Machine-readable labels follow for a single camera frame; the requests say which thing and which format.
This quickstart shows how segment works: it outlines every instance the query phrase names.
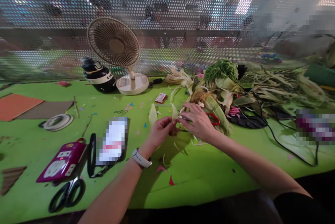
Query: scissors handle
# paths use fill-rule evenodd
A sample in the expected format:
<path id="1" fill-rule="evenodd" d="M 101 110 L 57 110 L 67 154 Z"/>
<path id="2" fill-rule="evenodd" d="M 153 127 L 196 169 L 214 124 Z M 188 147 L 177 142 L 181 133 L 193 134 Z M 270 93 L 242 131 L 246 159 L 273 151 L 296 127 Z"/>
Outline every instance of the scissors handle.
<path id="1" fill-rule="evenodd" d="M 58 192 L 53 196 L 53 198 L 50 201 L 48 211 L 49 213 L 57 212 L 66 202 L 67 192 L 70 188 L 70 182 L 67 182 L 64 186 L 62 186 Z"/>
<path id="2" fill-rule="evenodd" d="M 217 116 L 215 116 L 213 113 L 206 113 L 206 115 L 207 116 L 211 116 L 211 117 L 213 117 L 216 120 L 216 122 L 212 122 L 211 121 L 211 123 L 212 123 L 213 126 L 220 125 L 220 119 Z"/>
<path id="3" fill-rule="evenodd" d="M 76 195 L 76 192 L 78 190 L 79 190 L 78 195 L 77 195 L 76 198 L 74 198 L 75 195 Z M 84 181 L 82 179 L 77 179 L 73 183 L 70 191 L 68 192 L 68 194 L 66 196 L 65 207 L 72 207 L 72 206 L 76 205 L 80 201 L 80 199 L 83 196 L 84 192 L 85 192 Z"/>

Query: green tablecloth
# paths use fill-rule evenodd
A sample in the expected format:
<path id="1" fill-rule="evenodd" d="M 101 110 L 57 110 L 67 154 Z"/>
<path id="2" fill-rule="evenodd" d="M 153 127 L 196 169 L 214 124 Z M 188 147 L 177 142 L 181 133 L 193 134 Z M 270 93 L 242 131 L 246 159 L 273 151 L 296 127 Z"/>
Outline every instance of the green tablecloth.
<path id="1" fill-rule="evenodd" d="M 84 110 L 79 111 L 80 118 L 75 117 L 71 125 L 58 132 L 47 132 L 38 128 L 37 125 L 43 120 L 0 122 L 0 136 L 12 137 L 3 140 L 0 144 L 0 153 L 4 154 L 4 158 L 0 161 L 0 170 L 27 166 L 10 191 L 0 198 L 1 223 L 17 223 L 51 216 L 47 210 L 48 204 L 62 184 L 52 187 L 51 183 L 36 183 L 36 179 L 61 145 L 74 142 L 81 136 L 89 115 L 97 113 L 93 115 L 84 137 L 89 139 L 93 132 L 98 137 L 103 137 L 108 119 L 118 116 L 114 112 L 123 110 L 129 103 L 133 103 L 132 109 L 124 115 L 131 119 L 126 152 L 126 158 L 129 158 L 132 151 L 141 145 L 150 131 L 148 114 L 151 104 L 159 93 L 167 95 L 171 93 L 165 82 L 154 86 L 153 89 L 147 89 L 145 94 L 136 96 L 123 96 L 118 92 L 109 95 L 101 94 L 91 85 L 85 85 L 86 83 L 86 81 L 72 82 L 68 88 L 54 83 L 23 84 L 0 92 L 0 96 L 12 92 L 47 101 L 68 101 L 75 96 L 78 107 L 86 104 Z M 186 98 L 184 90 L 180 90 L 175 94 L 173 103 L 180 108 Z M 157 108 L 161 112 L 158 118 L 172 114 L 169 112 L 170 107 Z M 70 108 L 68 113 L 75 116 L 74 108 Z M 269 120 L 269 124 L 279 141 L 303 155 L 309 162 L 314 162 L 314 146 L 299 146 L 292 130 L 283 128 L 274 120 Z M 231 137 L 279 165 L 294 178 L 335 168 L 334 146 L 320 146 L 319 166 L 310 167 L 297 158 L 290 159 L 289 153 L 274 142 L 268 128 L 248 130 L 233 126 Z M 184 154 L 176 149 L 173 141 Z M 167 174 L 155 173 L 159 159 L 164 154 L 166 163 L 171 162 L 172 166 L 167 168 Z M 197 205 L 257 188 L 255 182 L 227 155 L 209 144 L 193 146 L 190 135 L 186 132 L 180 133 L 174 140 L 169 137 L 153 154 L 152 160 L 153 165 L 142 174 L 129 205 L 130 208 Z M 64 208 L 58 214 L 88 208 L 124 165 L 125 161 L 115 165 L 103 177 L 96 179 L 88 178 L 85 166 L 82 172 L 86 183 L 83 198 L 78 205 Z M 169 185 L 170 176 L 175 186 Z"/>

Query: white fan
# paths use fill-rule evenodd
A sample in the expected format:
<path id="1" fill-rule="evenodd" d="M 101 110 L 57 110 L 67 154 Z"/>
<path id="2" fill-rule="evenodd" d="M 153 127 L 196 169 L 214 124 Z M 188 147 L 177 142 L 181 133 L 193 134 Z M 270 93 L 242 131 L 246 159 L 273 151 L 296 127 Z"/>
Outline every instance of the white fan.
<path id="1" fill-rule="evenodd" d="M 97 18 L 88 26 L 87 39 L 100 58 L 114 66 L 127 67 L 129 74 L 116 83 L 121 94 L 137 95 L 148 88 L 147 76 L 134 73 L 131 67 L 139 57 L 140 46 L 129 27 L 114 18 Z"/>

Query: thermos bottle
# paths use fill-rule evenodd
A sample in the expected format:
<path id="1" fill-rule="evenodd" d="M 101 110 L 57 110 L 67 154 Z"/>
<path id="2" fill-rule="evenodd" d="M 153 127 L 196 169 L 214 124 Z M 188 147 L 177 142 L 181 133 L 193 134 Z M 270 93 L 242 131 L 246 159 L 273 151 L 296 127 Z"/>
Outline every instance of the thermos bottle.
<path id="1" fill-rule="evenodd" d="M 101 93 L 112 92 L 116 88 L 116 80 L 111 71 L 92 57 L 81 59 L 84 77 Z"/>

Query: wristwatch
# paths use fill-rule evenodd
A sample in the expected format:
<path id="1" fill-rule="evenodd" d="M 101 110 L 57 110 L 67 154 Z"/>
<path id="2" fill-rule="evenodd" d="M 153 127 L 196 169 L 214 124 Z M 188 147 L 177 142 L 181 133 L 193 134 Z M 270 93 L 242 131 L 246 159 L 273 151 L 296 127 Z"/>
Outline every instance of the wristwatch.
<path id="1" fill-rule="evenodd" d="M 134 151 L 133 151 L 133 158 L 135 159 L 135 161 L 137 163 L 139 163 L 140 166 L 143 166 L 144 168 L 149 168 L 152 164 L 152 162 L 150 161 L 150 158 L 149 160 L 146 160 L 144 157 L 141 156 L 141 154 L 139 153 L 139 149 L 136 148 Z"/>

